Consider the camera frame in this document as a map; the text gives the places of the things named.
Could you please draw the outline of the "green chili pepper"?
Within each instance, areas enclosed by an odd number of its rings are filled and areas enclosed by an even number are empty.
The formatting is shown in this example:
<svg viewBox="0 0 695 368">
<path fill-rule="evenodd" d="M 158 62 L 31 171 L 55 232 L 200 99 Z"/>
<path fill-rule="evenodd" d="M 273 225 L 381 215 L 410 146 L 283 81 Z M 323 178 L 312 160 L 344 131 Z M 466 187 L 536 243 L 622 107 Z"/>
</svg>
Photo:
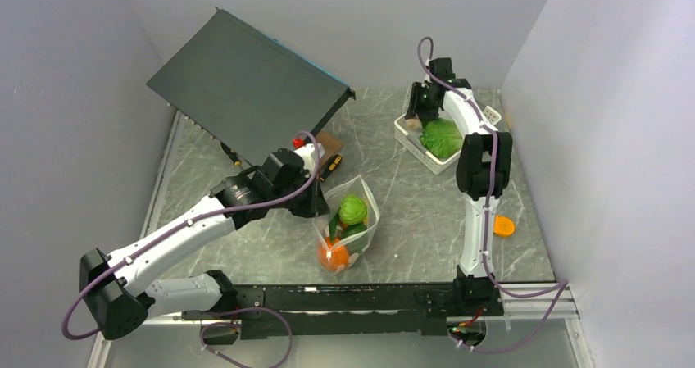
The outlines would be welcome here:
<svg viewBox="0 0 695 368">
<path fill-rule="evenodd" d="M 336 213 L 330 222 L 328 223 L 328 233 L 327 236 L 331 243 L 335 243 L 335 239 L 338 236 L 338 225 L 339 225 L 339 214 Z"/>
</svg>

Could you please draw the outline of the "dark green avocado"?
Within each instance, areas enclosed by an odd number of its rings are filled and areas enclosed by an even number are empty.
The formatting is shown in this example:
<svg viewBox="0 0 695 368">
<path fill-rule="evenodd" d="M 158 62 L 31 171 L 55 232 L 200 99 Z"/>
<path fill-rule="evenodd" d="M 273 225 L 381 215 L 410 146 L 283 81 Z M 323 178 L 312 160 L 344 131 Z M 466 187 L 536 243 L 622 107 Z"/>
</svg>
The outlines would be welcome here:
<svg viewBox="0 0 695 368">
<path fill-rule="evenodd" d="M 367 230 L 368 230 L 368 227 L 364 223 L 349 225 L 343 230 L 343 232 L 341 234 L 341 239 L 344 240 L 344 239 L 351 238 L 352 236 L 364 233 Z"/>
</svg>

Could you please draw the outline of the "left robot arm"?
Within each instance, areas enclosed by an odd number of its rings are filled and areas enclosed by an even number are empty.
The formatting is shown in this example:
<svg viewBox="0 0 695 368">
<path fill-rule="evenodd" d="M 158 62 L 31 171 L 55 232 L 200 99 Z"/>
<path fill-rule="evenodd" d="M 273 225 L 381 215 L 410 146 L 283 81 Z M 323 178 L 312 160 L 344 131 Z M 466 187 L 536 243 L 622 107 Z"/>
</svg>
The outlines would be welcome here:
<svg viewBox="0 0 695 368">
<path fill-rule="evenodd" d="M 216 319 L 238 307 L 238 291 L 222 270 L 162 279 L 192 252 L 264 218 L 276 208 L 293 216 L 325 215 L 320 188 L 321 145 L 281 148 L 261 166 L 224 178 L 169 224 L 110 253 L 95 248 L 80 259 L 80 298 L 107 340 L 132 333 L 145 320 L 179 311 L 202 311 Z"/>
</svg>

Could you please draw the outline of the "green lime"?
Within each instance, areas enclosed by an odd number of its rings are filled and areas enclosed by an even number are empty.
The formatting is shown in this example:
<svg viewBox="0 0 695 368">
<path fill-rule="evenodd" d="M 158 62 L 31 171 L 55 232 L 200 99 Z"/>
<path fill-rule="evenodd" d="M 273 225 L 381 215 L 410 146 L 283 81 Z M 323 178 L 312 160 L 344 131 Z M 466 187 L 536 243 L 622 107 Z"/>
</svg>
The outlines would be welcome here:
<svg viewBox="0 0 695 368">
<path fill-rule="evenodd" d="M 338 209 L 338 218 L 345 225 L 363 223 L 368 216 L 367 202 L 357 195 L 348 194 L 343 197 Z"/>
</svg>

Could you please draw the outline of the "clear zip top bag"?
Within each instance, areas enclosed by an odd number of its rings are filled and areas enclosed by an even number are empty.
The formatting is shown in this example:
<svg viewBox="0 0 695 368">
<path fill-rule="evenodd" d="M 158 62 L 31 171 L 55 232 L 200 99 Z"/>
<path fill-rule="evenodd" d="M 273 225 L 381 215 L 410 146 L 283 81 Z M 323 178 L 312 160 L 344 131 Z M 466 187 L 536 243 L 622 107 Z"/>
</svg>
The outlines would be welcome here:
<svg viewBox="0 0 695 368">
<path fill-rule="evenodd" d="M 362 176 L 350 179 L 325 194 L 329 213 L 312 220 L 316 256 L 332 273 L 355 264 L 371 245 L 380 221 L 380 209 Z"/>
</svg>

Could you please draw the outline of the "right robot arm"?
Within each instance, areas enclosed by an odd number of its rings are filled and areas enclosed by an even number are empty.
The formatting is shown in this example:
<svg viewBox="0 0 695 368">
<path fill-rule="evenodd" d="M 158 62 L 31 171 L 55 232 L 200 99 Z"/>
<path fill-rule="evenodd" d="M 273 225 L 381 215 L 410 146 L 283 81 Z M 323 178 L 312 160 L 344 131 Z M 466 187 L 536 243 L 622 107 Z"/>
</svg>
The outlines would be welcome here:
<svg viewBox="0 0 695 368">
<path fill-rule="evenodd" d="M 458 79 L 448 58 L 421 64 L 425 78 L 411 86 L 406 118 L 423 131 L 450 125 L 462 138 L 456 182 L 464 195 L 464 248 L 452 285 L 452 305 L 470 315 L 496 301 L 488 241 L 503 190 L 510 182 L 512 138 L 497 129 L 475 101 L 472 89 Z"/>
</svg>

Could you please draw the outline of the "small brown mushroom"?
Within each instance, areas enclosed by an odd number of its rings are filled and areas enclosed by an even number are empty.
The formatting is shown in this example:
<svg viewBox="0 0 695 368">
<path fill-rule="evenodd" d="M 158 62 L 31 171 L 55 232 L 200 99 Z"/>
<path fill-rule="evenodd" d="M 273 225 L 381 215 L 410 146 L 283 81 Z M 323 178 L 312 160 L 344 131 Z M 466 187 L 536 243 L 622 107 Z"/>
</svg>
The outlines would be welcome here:
<svg viewBox="0 0 695 368">
<path fill-rule="evenodd" d="M 404 125 L 409 130 L 417 130 L 422 126 L 418 118 L 407 118 L 404 120 Z"/>
</svg>

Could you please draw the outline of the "orange tangerine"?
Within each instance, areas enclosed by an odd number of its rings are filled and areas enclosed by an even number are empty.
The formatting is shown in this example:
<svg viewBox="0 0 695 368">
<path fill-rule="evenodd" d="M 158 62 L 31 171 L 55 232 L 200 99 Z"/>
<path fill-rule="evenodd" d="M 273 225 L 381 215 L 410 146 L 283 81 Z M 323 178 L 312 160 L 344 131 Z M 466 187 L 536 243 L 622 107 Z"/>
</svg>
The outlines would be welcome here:
<svg viewBox="0 0 695 368">
<path fill-rule="evenodd" d="M 317 257 L 326 270 L 334 273 L 347 269 L 350 264 L 350 253 L 338 239 L 324 238 L 318 244 Z"/>
</svg>

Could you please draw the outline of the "white plastic basket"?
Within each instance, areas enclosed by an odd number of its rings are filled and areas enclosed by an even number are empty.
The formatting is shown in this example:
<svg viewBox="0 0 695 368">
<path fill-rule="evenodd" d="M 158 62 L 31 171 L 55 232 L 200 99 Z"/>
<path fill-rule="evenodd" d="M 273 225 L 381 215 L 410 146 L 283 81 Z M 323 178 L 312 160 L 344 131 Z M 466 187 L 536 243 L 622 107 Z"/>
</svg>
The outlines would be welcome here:
<svg viewBox="0 0 695 368">
<path fill-rule="evenodd" d="M 438 118 L 453 121 L 453 118 L 445 111 L 439 112 Z M 422 127 L 417 130 L 409 130 L 405 127 L 404 120 L 405 115 L 401 115 L 393 122 L 396 140 L 432 173 L 439 175 L 458 160 L 461 150 L 448 159 L 435 157 L 420 144 L 419 137 Z"/>
</svg>

